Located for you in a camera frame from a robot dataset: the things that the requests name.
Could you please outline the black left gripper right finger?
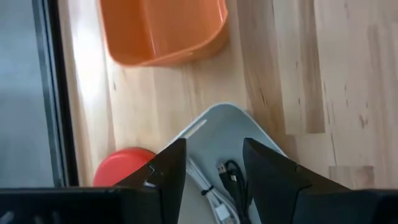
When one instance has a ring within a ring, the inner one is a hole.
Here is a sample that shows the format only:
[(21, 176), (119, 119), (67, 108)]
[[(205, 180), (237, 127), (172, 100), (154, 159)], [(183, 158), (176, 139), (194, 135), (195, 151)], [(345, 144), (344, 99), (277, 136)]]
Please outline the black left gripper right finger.
[(293, 223), (301, 193), (325, 194), (349, 190), (253, 138), (243, 141), (243, 160), (262, 223)]

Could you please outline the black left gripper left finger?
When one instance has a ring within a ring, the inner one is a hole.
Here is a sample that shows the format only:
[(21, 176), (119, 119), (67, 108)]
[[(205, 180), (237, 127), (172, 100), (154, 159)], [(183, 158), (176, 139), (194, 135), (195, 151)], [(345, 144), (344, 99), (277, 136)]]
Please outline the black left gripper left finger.
[(177, 224), (186, 178), (186, 139), (179, 138), (116, 185), (121, 223)]

